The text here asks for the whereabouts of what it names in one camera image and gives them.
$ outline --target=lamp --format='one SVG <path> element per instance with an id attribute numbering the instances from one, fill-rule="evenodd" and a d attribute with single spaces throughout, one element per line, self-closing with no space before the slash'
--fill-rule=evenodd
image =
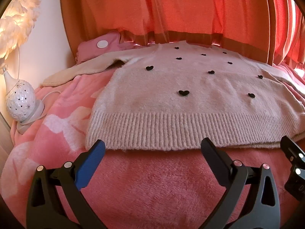
<path id="1" fill-rule="evenodd" d="M 6 83 L 6 109 L 16 120 L 17 130 L 23 134 L 38 119 L 44 104 L 36 99 L 33 87 L 8 73 L 5 60 L 11 51 L 28 39 L 38 17 L 35 10 L 40 0 L 12 0 L 0 19 L 0 73 Z"/>

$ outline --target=red curtain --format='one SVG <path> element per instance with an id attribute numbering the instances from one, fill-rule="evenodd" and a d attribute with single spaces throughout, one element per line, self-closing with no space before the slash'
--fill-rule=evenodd
<path id="1" fill-rule="evenodd" d="M 293 0 L 61 0 L 72 49 L 110 30 L 121 42 L 217 44 L 257 61 L 304 64 L 304 18 Z"/>

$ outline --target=lamp base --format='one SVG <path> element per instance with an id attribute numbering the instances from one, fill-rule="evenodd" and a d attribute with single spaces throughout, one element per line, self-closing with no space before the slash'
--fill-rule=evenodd
<path id="1" fill-rule="evenodd" d="M 43 110 L 45 109 L 45 105 L 41 100 L 36 100 L 34 111 L 30 114 L 28 118 L 26 118 L 22 122 L 17 123 L 17 130 L 20 134 L 24 134 L 26 130 L 42 115 Z"/>

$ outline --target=silver screw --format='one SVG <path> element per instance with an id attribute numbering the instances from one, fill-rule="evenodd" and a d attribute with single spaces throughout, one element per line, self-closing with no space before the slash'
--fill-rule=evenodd
<path id="1" fill-rule="evenodd" d="M 42 171 L 43 170 L 43 166 L 42 165 L 39 165 L 38 167 L 37 167 L 37 171 Z"/>
<path id="2" fill-rule="evenodd" d="M 235 166 L 242 166 L 242 162 L 240 162 L 239 160 L 235 160 L 233 163 Z"/>
<path id="3" fill-rule="evenodd" d="M 263 164 L 264 169 L 270 169 L 270 166 L 268 164 Z"/>
<path id="4" fill-rule="evenodd" d="M 66 162 L 64 164 L 65 168 L 70 168 L 72 166 L 72 163 L 71 162 Z"/>

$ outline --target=pink cushion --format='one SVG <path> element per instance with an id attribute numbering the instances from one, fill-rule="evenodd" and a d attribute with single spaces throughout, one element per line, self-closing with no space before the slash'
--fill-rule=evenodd
<path id="1" fill-rule="evenodd" d="M 120 33 L 117 31 L 112 31 L 105 35 L 97 37 L 96 39 L 80 43 L 77 49 L 77 56 L 75 58 L 76 64 L 81 64 L 85 61 L 96 58 L 107 52 L 116 52 L 144 47 L 136 45 L 133 42 L 124 42 L 121 44 L 119 42 Z"/>

